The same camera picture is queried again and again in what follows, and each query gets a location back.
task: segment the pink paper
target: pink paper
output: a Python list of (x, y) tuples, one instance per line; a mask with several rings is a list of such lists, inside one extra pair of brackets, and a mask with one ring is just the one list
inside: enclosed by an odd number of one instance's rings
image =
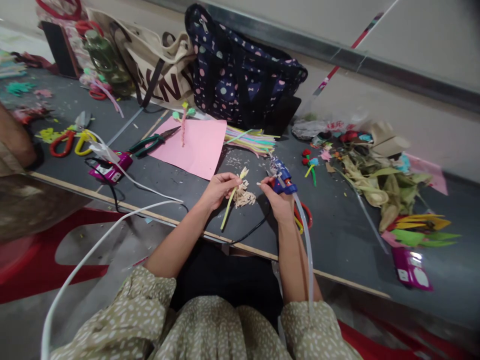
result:
[(330, 161), (330, 159), (332, 158), (332, 155), (330, 155), (330, 153), (328, 151), (323, 150), (320, 157), (325, 161)]
[(442, 168), (437, 164), (422, 160), (421, 158), (405, 154), (410, 160), (410, 171), (412, 173), (427, 173), (432, 175), (430, 186), (444, 195), (448, 195), (447, 182), (444, 178)]
[(383, 240), (385, 240), (387, 243), (390, 244), (392, 248), (406, 248), (407, 245), (402, 244), (400, 242), (396, 242), (395, 239), (397, 238), (395, 234), (392, 234), (390, 231), (385, 231), (381, 237)]
[[(210, 180), (220, 158), (225, 139), (225, 120), (185, 120), (185, 146), (182, 147), (182, 130), (169, 137), (163, 145), (150, 153), (156, 159), (175, 165), (190, 174)], [(180, 126), (180, 122), (170, 117), (155, 131), (164, 131)]]

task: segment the dark blue polka dot bag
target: dark blue polka dot bag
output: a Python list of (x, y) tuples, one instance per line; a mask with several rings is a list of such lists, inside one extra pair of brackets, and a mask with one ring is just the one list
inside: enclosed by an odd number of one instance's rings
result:
[(186, 10), (185, 28), (197, 56), (195, 104), (217, 119), (260, 129), (280, 99), (292, 97), (308, 76), (286, 52), (215, 22), (198, 4)]

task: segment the person's left hand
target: person's left hand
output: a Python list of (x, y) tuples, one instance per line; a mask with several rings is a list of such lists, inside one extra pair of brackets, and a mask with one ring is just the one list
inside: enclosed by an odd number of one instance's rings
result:
[(240, 185), (242, 180), (231, 172), (224, 172), (214, 175), (198, 204), (205, 206), (210, 212), (219, 208), (223, 198), (228, 199), (233, 189)]

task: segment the black cable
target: black cable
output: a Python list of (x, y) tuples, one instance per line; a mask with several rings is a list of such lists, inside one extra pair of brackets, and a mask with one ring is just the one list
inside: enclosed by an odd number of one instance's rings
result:
[(87, 157), (84, 162), (85, 164), (87, 164), (89, 167), (91, 167), (93, 170), (95, 170), (97, 173), (100, 174), (100, 176), (103, 178), (103, 180), (105, 181), (105, 184), (108, 185), (108, 187), (110, 188), (111, 190), (111, 194), (113, 195), (113, 200), (115, 200), (115, 209), (116, 209), (116, 212), (117, 213), (120, 213), (120, 214), (128, 214), (128, 212), (125, 212), (125, 211), (120, 211), (119, 209), (119, 201), (117, 199), (117, 193), (115, 192), (115, 188), (113, 187), (113, 185), (110, 183), (110, 181), (107, 180), (107, 178), (105, 177), (105, 175), (103, 175), (100, 171), (97, 170), (97, 168), (95, 166), (93, 166), (92, 164), (89, 163), (89, 160), (95, 160), (96, 162), (98, 163), (102, 163), (104, 162), (102, 159), (99, 159), (99, 158), (96, 158), (96, 157)]
[(257, 230), (266, 220), (267, 218), (269, 217), (270, 215), (270, 212), (272, 211), (272, 206), (270, 205), (270, 203), (268, 203), (268, 212), (266, 213), (265, 217), (263, 218), (262, 221), (260, 221), (257, 225), (255, 225), (253, 227), (252, 230), (250, 230), (249, 232), (247, 232), (244, 236), (242, 236), (241, 238), (239, 238), (238, 240), (235, 240), (233, 242), (230, 242), (228, 245), (229, 246), (232, 246), (234, 244), (237, 244), (239, 242), (242, 242), (243, 240), (245, 240), (246, 238), (248, 238), (250, 235), (252, 235), (252, 233)]

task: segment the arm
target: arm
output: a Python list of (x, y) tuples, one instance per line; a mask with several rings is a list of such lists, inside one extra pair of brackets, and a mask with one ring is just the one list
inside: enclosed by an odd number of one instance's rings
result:
[(231, 172), (212, 177), (200, 200), (178, 226), (155, 249), (145, 268), (161, 278), (176, 278), (187, 261), (213, 210), (228, 199), (242, 180)]
[(322, 301), (317, 279), (313, 279), (313, 310), (308, 309), (308, 258), (304, 243), (294, 221), (294, 199), (276, 194), (266, 177), (260, 188), (270, 201), (278, 222), (278, 262), (285, 306), (281, 323), (287, 348), (294, 359), (320, 359), (336, 356), (341, 359), (361, 359), (342, 339), (335, 313)]
[(0, 142), (5, 145), (24, 168), (31, 165), (37, 158), (29, 135), (1, 103)]
[(215, 175), (198, 203), (148, 258), (125, 280), (113, 303), (78, 330), (52, 360), (144, 359), (163, 331), (175, 291), (175, 277), (187, 260), (211, 212), (242, 181), (232, 173)]
[[(309, 299), (309, 266), (304, 242), (294, 219), (292, 195), (276, 194), (267, 184), (269, 177), (262, 180), (260, 188), (270, 201), (278, 222), (278, 262), (285, 304)], [(313, 301), (322, 300), (319, 284), (313, 278)]]

